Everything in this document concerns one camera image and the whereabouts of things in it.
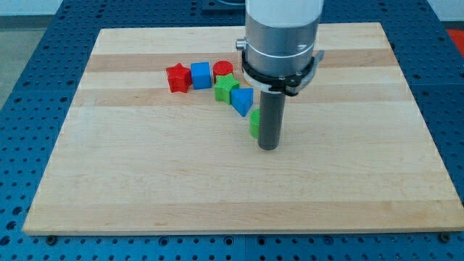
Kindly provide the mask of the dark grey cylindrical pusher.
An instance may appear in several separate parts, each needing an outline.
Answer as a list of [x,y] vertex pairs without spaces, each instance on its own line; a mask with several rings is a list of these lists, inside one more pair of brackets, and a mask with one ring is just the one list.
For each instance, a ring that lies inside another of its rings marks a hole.
[[282,93],[260,93],[258,145],[261,149],[274,150],[279,145],[285,97]]

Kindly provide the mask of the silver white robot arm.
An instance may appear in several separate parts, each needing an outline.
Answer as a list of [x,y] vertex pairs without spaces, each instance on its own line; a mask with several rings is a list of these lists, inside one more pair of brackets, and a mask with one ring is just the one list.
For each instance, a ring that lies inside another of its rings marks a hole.
[[248,0],[245,35],[236,41],[245,80],[260,90],[258,145],[280,142],[287,96],[314,78],[324,52],[314,53],[324,0]]

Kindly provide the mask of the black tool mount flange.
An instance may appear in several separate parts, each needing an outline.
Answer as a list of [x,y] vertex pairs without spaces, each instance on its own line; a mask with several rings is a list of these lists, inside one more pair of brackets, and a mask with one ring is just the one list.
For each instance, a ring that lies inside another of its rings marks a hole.
[[287,96],[296,96],[300,91],[306,88],[315,76],[318,64],[325,56],[324,50],[319,51],[311,58],[310,63],[301,71],[290,76],[269,76],[257,72],[253,69],[245,58],[245,51],[241,53],[242,71],[244,80],[269,94],[282,93]]

